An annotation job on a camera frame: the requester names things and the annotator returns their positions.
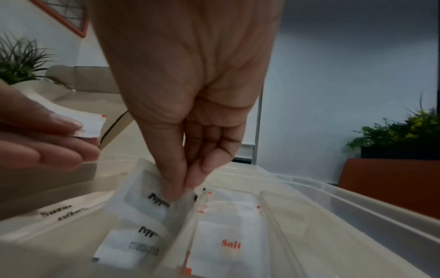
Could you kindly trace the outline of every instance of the skin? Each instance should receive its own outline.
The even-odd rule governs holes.
[[[98,159],[97,139],[71,137],[81,124],[62,118],[0,80],[0,167],[73,170]]]
[[[103,52],[168,199],[234,158],[263,87],[282,4],[88,0]]]

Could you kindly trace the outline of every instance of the black planter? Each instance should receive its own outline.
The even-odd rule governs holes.
[[[369,146],[361,148],[361,158],[440,160],[440,148]]]

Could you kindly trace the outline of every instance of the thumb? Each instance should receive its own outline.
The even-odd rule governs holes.
[[[0,80],[0,122],[39,132],[71,134],[82,124],[53,113]]]
[[[137,120],[148,150],[163,179],[168,200],[177,200],[183,193],[187,161],[183,151],[183,124],[146,124]]]

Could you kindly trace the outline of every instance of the red frame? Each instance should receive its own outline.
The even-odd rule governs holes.
[[[58,20],[62,25],[70,29],[72,32],[77,34],[78,36],[85,38],[87,35],[87,28],[88,28],[88,14],[86,13],[86,17],[84,18],[84,24],[82,25],[82,30],[70,23],[67,19],[63,18],[61,15],[59,15],[55,10],[52,10],[49,6],[47,6],[46,3],[41,2],[40,0],[29,0],[34,5],[36,5],[38,8],[46,12],[48,15],[53,17],[54,19]]]

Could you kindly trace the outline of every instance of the potted plant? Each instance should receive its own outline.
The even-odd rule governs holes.
[[[403,123],[363,126],[362,136],[347,143],[361,149],[361,158],[440,160],[440,115],[435,109],[410,111]]]
[[[11,40],[0,37],[0,79],[12,85],[27,80],[37,80],[36,72],[45,71],[44,64],[53,57],[47,49],[39,48],[36,40],[26,38]]]

